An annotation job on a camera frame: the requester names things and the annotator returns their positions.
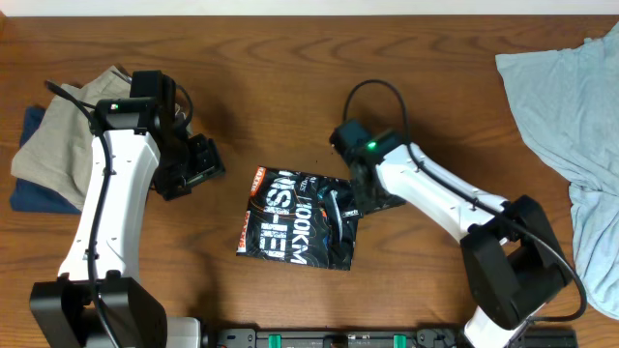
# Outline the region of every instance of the black packaging bag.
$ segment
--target black packaging bag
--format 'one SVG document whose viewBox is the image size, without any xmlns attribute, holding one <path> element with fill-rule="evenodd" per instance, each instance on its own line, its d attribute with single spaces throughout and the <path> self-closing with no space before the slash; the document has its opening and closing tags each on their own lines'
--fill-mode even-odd
<svg viewBox="0 0 619 348">
<path fill-rule="evenodd" d="M 349 271 L 359 217 L 347 180 L 258 167 L 237 255 Z"/>
</svg>

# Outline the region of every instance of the wood grain surface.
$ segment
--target wood grain surface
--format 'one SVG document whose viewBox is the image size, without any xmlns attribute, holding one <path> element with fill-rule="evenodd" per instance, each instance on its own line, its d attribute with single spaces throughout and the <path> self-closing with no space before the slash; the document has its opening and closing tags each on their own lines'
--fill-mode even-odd
<svg viewBox="0 0 619 348">
<path fill-rule="evenodd" d="M 363 219 L 352 271 L 235 256 L 257 165 L 348 177 L 328 137 L 350 88 L 371 77 L 401 89 L 414 140 L 488 191 L 527 193 L 572 260 L 568 183 L 522 143 L 494 56 L 577 47 L 615 16 L 9 18 L 0 42 L 0 346 L 45 347 L 28 298 L 53 280 L 78 217 L 11 210 L 24 109 L 48 105 L 43 81 L 84 84 L 110 65 L 161 69 L 195 104 L 225 177 L 164 202 L 151 194 L 142 283 L 169 315 L 213 327 L 411 328 L 464 324 L 475 304 L 457 243 L 412 206 Z M 401 130 L 395 99 L 360 91 L 351 116 Z M 577 307 L 573 286 L 544 314 Z M 615 347 L 619 323 L 589 308 L 571 324 L 581 347 Z"/>
</svg>

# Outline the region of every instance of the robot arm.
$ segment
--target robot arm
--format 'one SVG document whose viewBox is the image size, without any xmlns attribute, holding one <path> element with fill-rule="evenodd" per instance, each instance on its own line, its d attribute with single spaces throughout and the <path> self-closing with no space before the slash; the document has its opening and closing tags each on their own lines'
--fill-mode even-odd
<svg viewBox="0 0 619 348">
<path fill-rule="evenodd" d="M 460 243 L 469 287 L 479 305 L 464 329 L 473 347 L 506 346 L 525 329 L 528 318 L 572 280 L 546 249 L 503 222 L 519 221 L 564 257 L 544 211 L 531 198 L 510 203 L 484 192 L 436 164 L 416 144 L 402 143 L 392 131 L 371 138 L 355 120 L 338 127 L 330 141 L 350 167 L 362 214 L 393 207 L 394 199 L 401 199 Z M 482 204 L 503 219 L 480 209 Z M 508 241 L 520 241 L 521 247 L 506 256 L 501 246 Z"/>
<path fill-rule="evenodd" d="M 150 133 L 135 135 L 133 130 L 109 130 L 104 136 L 112 154 L 114 174 L 107 187 L 97 234 L 96 274 L 103 278 L 109 271 L 118 271 L 120 276 L 139 282 L 139 238 L 144 206 L 161 154 Z M 58 276 L 68 275 L 71 281 L 88 279 L 84 252 L 101 192 L 104 167 L 101 141 L 94 138 L 93 167 L 84 210 L 71 250 L 58 271 Z"/>
<path fill-rule="evenodd" d="M 188 138 L 187 121 L 175 120 L 176 85 L 171 78 L 161 72 L 135 72 L 131 84 L 128 99 L 99 101 L 90 115 L 101 127 L 95 134 L 104 137 L 111 163 L 105 163 L 103 144 L 95 136 L 91 180 L 71 250 L 56 281 L 33 286 L 30 307 L 51 347 L 110 346 L 103 319 L 86 307 L 95 297 L 103 302 L 106 324 L 123 347 L 201 345 L 196 319 L 167 317 L 139 284 L 139 238 L 152 185 L 170 200 L 220 176 L 224 168 L 212 139 L 202 134 Z M 110 168 L 99 207 L 104 171 Z M 88 242 L 98 210 L 95 269 L 89 275 Z"/>
</svg>

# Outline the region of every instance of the wire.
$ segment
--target wire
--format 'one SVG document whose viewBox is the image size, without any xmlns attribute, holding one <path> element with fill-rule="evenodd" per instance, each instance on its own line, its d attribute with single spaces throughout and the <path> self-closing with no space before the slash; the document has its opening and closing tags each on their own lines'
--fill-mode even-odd
<svg viewBox="0 0 619 348">
<path fill-rule="evenodd" d="M 113 74 L 115 74 L 116 76 L 118 76 L 118 78 L 122 79 L 123 81 L 132 84 L 132 79 L 128 76 L 123 75 L 122 73 L 119 73 L 117 71 L 112 71 Z"/>
<path fill-rule="evenodd" d="M 97 243 L 97 233 L 99 232 L 99 224 L 101 221 L 101 215 L 103 212 L 103 204 L 105 202 L 105 195 L 107 194 L 107 186 L 109 185 L 109 177 L 112 172 L 111 164 L 112 159 L 109 153 L 109 148 L 107 147 L 107 141 L 103 136 L 103 130 L 97 120 L 93 118 L 88 110 L 84 107 L 82 103 L 80 103 L 74 96 L 72 96 L 69 92 L 62 89 L 62 87 L 57 84 L 46 81 L 45 87 L 53 94 L 58 97 L 64 98 L 69 102 L 72 102 L 78 109 L 81 111 L 88 122 L 90 122 L 91 128 L 94 130 L 95 136 L 99 138 L 101 141 L 101 145 L 103 147 L 103 156 L 105 158 L 105 169 L 103 170 L 103 183 L 101 185 L 101 193 L 99 194 L 99 201 L 97 202 L 97 208 L 95 209 L 95 215 L 93 217 L 93 225 L 90 231 L 90 238 L 88 240 L 88 255 L 87 255 L 87 265 L 88 265 L 88 283 L 90 287 L 90 292 L 92 295 L 93 303 L 95 304 L 95 309 L 97 311 L 97 315 L 101 321 L 103 329 L 109 336 L 113 346 L 115 348 L 121 348 L 120 342 L 116 333 L 112 330 L 109 325 L 109 320 L 105 311 L 103 310 L 104 303 L 99 296 L 99 290 L 97 288 L 97 281 L 95 280 L 95 244 Z"/>
<path fill-rule="evenodd" d="M 391 83 L 389 83 L 387 81 L 384 81 L 384 80 L 381 80 L 381 79 L 369 79 L 369 80 L 363 81 L 363 82 L 357 84 L 355 87 L 353 87 L 353 89 L 350 91 L 350 94 L 348 95 L 348 98 L 346 99 L 346 104 L 344 105 L 343 121 L 344 122 L 346 121 L 347 113 L 348 113 L 348 106 L 350 105 L 350 102 L 351 102 L 355 92 L 357 92 L 357 90 L 359 88 L 361 88 L 362 86 L 370 84 L 370 83 L 382 84 L 382 85 L 388 87 L 390 90 L 392 90 L 394 92 L 394 94 L 398 98 L 399 105 L 400 105 L 401 111 L 402 111 L 402 122 L 404 124 L 404 141 L 405 141 L 405 144 L 410 144 L 411 143 L 410 124 L 409 124 L 409 115 L 408 115 L 408 111 L 407 111 L 407 108 L 406 108 L 406 103 L 404 102 L 402 94 L 398 90 L 398 88 L 396 88 L 393 84 L 391 84 Z M 530 322 L 539 322 L 539 321 L 546 321 L 546 322 L 568 322 L 568 321 L 573 321 L 573 320 L 581 317 L 582 314 L 584 314 L 585 310 L 587 309 L 587 293 L 586 293 L 586 291 L 584 289 L 584 285 L 582 284 L 582 280 L 576 274 L 574 268 L 572 268 L 572 266 L 570 266 L 570 264 L 565 260 L 565 258 L 563 258 L 556 250 L 554 250 L 554 248 L 549 246 L 545 241 L 540 239 L 538 236 L 533 234 L 531 231 L 526 229 L 524 226 L 516 223 L 515 221 L 511 220 L 510 218 L 505 217 L 500 212 L 492 209 L 491 207 L 487 206 L 483 202 L 479 201 L 479 199 L 477 197 L 469 196 L 468 194 L 466 194 L 466 193 L 460 191 L 459 189 L 455 188 L 454 186 L 450 185 L 448 182 L 444 181 L 443 179 L 441 179 L 436 174 L 432 173 L 430 170 L 428 170 L 426 168 L 426 166 L 425 166 L 425 164 L 424 164 L 424 162 L 422 160 L 419 160 L 419 159 L 417 159 L 415 157 L 415 155 L 413 154 L 413 151 L 410 149 L 410 146 L 406 146 L 406 150 L 408 151 L 408 155 L 413 160 L 415 165 L 417 165 L 417 167 L 419 169 L 421 169 L 424 173 L 426 173 L 426 175 L 428 175 L 430 177 L 430 179 L 434 180 L 439 185 L 441 185 L 441 186 L 447 188 L 448 190 L 450 190 L 451 192 L 455 193 L 460 198 L 464 199 L 466 202 L 471 203 L 473 205 L 474 209 L 475 208 L 479 208 L 479 209 L 481 209 L 481 210 L 491 214 L 492 216 L 494 216 L 498 220 L 501 220 L 501 222 L 504 222 L 504 223 L 508 224 L 510 227 L 512 227 L 517 232 L 520 232 L 521 234 L 525 235 L 526 237 L 528 237 L 528 238 L 532 239 L 533 241 L 535 241 L 536 243 L 538 243 L 540 246 L 542 246 L 548 252 L 550 252 L 559 261 L 559 264 L 561 264 L 561 266 L 574 279 L 574 283 L 575 283 L 576 287 L 578 288 L 578 295 L 580 296 L 580 307 L 578 308 L 578 310 L 576 312 L 574 312 L 573 314 L 570 314 L 570 315 L 565 315 L 565 316 L 540 316 L 540 317 L 533 316 L 533 317 L 530 317 L 528 319 L 528 321 L 530 321 Z"/>
<path fill-rule="evenodd" d="M 343 111 L 343 115 L 341 117 L 341 122 L 342 123 L 346 122 L 346 119 L 348 118 L 348 107 L 350 106 L 350 102 L 352 101 L 352 98 L 355 96 L 355 93 L 357 93 L 357 90 L 360 89 L 361 87 L 363 87 L 363 86 L 365 86 L 367 84 L 371 84 L 371 83 L 381 84 L 381 85 L 389 88 L 392 92 L 394 92 L 394 95 L 396 95 L 396 98 L 398 98 L 399 105 L 402 107 L 402 113 L 404 115 L 408 114 L 408 112 L 406 111 L 406 103 L 404 102 L 404 99 L 402 98 L 402 94 L 399 92 L 398 88 L 396 88 L 396 86 L 394 86 L 393 84 L 391 84 L 391 83 L 389 83 L 389 82 L 387 82 L 385 80 L 373 78 L 373 79 L 365 80 L 365 81 L 359 83 L 358 85 L 353 87 L 353 89 L 350 91 L 350 93 L 348 94 L 348 98 L 346 98 L 346 104 L 344 105 L 344 111 Z M 404 125 L 408 129 L 408 120 L 404 121 Z"/>
<path fill-rule="evenodd" d="M 82 105 L 84 105 L 84 106 L 88 107 L 88 108 L 91 108 L 91 109 L 94 109 L 94 108 L 95 108 L 95 106 L 94 106 L 93 104 L 89 104 L 89 103 L 88 103 L 88 102 L 86 102 L 86 101 L 78 101 L 78 102 L 79 102 L 80 104 L 82 104 Z"/>
<path fill-rule="evenodd" d="M 178 126 L 182 130 L 182 129 L 185 129 L 192 121 L 193 102 L 192 102 L 192 99 L 190 98 L 189 93 L 187 93 L 187 91 L 185 90 L 185 87 L 181 86 L 180 84 L 177 84 L 176 87 L 178 87 L 178 89 L 180 89 L 181 92 L 183 92 L 183 94 L 185 95 L 185 99 L 187 100 L 187 103 L 190 105 L 190 112 L 187 114 L 187 118 L 185 118 L 185 121 L 181 125 Z"/>
<path fill-rule="evenodd" d="M 59 89 L 61 89 L 61 90 L 65 91 L 64 89 L 62 89 L 62 87 L 58 86 L 57 84 L 55 84 L 55 83 L 53 83 L 53 82 L 51 82 L 51 81 L 46 81 L 46 82 L 45 82 L 45 86 L 46 86 L 46 84 L 47 84 L 47 83 L 52 83 L 54 86 L 56 86 L 56 87 L 58 87 Z M 76 99 L 74 96 L 72 96 L 69 92 L 66 92 L 66 91 L 65 91 L 65 92 L 67 93 L 66 95 L 65 95 L 65 94 L 59 95 L 59 94 L 56 94 L 56 93 L 55 93 L 55 92 L 53 92 L 53 91 L 51 91 L 51 92 L 52 92 L 52 93 L 54 93 L 56 96 L 58 96 L 58 97 L 60 97 L 60 98 L 64 99 L 65 101 L 69 101 L 69 102 L 72 102 L 72 103 L 76 103 L 76 102 L 78 102 L 78 103 L 80 103 L 80 104 L 82 104 L 82 105 L 84 105 L 84 106 L 86 106 L 86 107 L 88 107 L 88 108 L 91 108 L 91 109 L 94 109 L 94 108 L 95 108 L 95 106 L 94 106 L 93 104 L 91 104 L 91 103 L 88 103 L 88 102 L 86 102 L 86 101 L 79 101 L 79 100 L 77 100 L 77 99 Z"/>
</svg>

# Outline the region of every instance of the crumpled fabric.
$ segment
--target crumpled fabric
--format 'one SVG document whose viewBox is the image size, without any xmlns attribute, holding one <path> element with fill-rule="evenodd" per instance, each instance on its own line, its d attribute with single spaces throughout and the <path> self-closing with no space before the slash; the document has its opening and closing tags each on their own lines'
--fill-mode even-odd
<svg viewBox="0 0 619 348">
<path fill-rule="evenodd" d="M 62 88 L 91 104 L 128 98 L 131 85 L 112 71 L 118 72 L 110 67 L 81 89 L 67 84 Z M 11 174 L 58 192 L 81 211 L 92 170 L 92 141 L 84 115 L 70 101 L 54 97 L 39 129 L 13 158 Z"/>
<path fill-rule="evenodd" d="M 19 147 L 23 146 L 41 125 L 45 110 L 36 106 L 26 109 Z M 9 198 L 11 209 L 16 212 L 81 214 L 68 200 L 49 188 L 17 179 L 15 190 Z"/>
<path fill-rule="evenodd" d="M 524 143 L 570 181 L 575 269 L 619 319 L 619 24 L 575 49 L 499 54 Z"/>
</svg>

